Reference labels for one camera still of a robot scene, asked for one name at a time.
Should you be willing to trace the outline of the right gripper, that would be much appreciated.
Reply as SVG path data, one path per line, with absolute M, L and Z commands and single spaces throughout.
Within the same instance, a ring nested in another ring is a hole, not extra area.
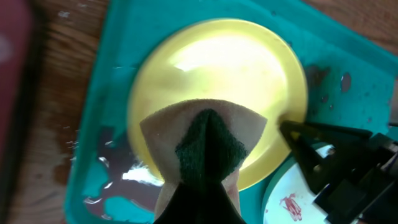
M 328 223 L 397 224 L 397 141 L 365 129 L 283 121 L 280 133 Z

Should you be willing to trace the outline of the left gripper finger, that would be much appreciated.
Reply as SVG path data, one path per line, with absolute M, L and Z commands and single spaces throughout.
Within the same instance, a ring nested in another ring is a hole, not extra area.
M 179 184 L 154 224 L 245 224 L 245 221 L 221 184 L 211 184 L 204 192 Z

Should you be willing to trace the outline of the green scrub sponge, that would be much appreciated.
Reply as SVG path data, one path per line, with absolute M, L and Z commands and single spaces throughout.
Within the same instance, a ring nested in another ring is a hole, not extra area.
M 241 215 L 238 177 L 267 119 L 224 100 L 188 100 L 148 116 L 140 128 L 164 178 L 155 206 L 160 217 L 179 184 L 204 192 L 221 184 Z

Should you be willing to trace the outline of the yellow-green plate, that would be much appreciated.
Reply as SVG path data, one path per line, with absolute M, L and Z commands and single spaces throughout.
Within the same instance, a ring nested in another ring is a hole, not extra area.
M 144 60 L 132 84 L 127 132 L 152 177 L 163 180 L 140 122 L 168 105 L 192 99 L 226 100 L 266 118 L 262 137 L 239 171 L 238 189 L 265 179 L 289 154 L 279 124 L 302 122 L 308 88 L 302 64 L 279 35 L 241 19 L 212 19 L 179 30 Z

